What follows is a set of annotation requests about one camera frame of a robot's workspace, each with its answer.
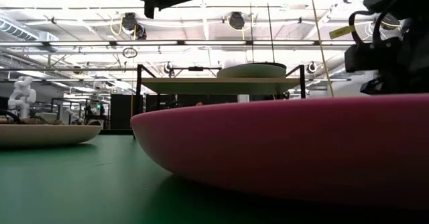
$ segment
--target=pink bowl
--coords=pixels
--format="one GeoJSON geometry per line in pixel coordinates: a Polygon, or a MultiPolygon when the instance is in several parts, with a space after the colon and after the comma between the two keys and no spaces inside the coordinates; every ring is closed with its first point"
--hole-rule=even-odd
{"type": "Polygon", "coordinates": [[[185,107],[131,119],[160,166],[265,196],[429,208],[429,95],[185,107]]]}

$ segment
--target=ceiling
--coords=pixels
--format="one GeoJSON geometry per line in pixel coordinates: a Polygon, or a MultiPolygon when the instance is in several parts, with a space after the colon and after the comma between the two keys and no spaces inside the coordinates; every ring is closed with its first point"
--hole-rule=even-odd
{"type": "MultiPolygon", "coordinates": [[[[127,12],[136,13],[148,40],[318,40],[317,21],[321,39],[329,41],[329,32],[348,25],[352,12],[365,9],[363,0],[314,1],[316,19],[312,0],[193,0],[156,12],[154,19],[145,18],[144,2],[140,0],[0,0],[0,16],[16,20],[25,29],[49,32],[59,41],[132,40],[133,37],[123,31],[117,35],[121,18],[127,12]],[[229,26],[227,20],[233,11],[242,13],[247,30],[237,31],[229,26]]],[[[357,18],[357,31],[362,38],[371,39],[368,35],[373,19],[373,16],[357,18]]],[[[343,36],[335,40],[352,39],[343,36]]],[[[21,40],[1,32],[0,41],[21,40]]],[[[253,50],[244,46],[139,46],[135,47],[139,54],[132,59],[123,57],[124,47],[120,46],[64,46],[55,52],[18,46],[7,49],[46,66],[50,58],[50,64],[55,62],[54,67],[57,68],[117,68],[119,65],[124,67],[125,62],[128,68],[134,68],[137,64],[144,64],[158,77],[168,77],[163,71],[167,62],[181,67],[220,66],[230,59],[272,62],[273,55],[276,62],[289,69],[299,64],[322,62],[318,46],[276,47],[274,51],[267,46],[255,46],[253,50]]],[[[326,47],[325,58],[341,56],[346,49],[326,47]]],[[[63,72],[60,76],[93,77],[87,72],[63,72]]],[[[184,71],[178,77],[184,76],[213,77],[208,71],[184,71]]],[[[135,78],[135,72],[109,72],[106,77],[135,78]]]]}

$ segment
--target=white plate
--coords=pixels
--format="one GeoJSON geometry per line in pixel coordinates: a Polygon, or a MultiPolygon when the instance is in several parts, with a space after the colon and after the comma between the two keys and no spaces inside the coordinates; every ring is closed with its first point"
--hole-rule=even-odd
{"type": "Polygon", "coordinates": [[[219,78],[284,78],[285,75],[285,68],[270,64],[241,64],[217,72],[219,78]]]}
{"type": "Polygon", "coordinates": [[[101,126],[85,125],[0,125],[0,147],[61,146],[88,141],[101,126]]]}

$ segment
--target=workbench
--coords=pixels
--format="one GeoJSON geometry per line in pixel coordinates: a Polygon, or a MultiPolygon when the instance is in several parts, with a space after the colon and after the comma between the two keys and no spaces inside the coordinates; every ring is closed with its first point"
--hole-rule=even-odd
{"type": "Polygon", "coordinates": [[[413,223],[426,217],[416,211],[326,206],[204,186],[159,167],[130,135],[0,151],[2,224],[413,223]]]}

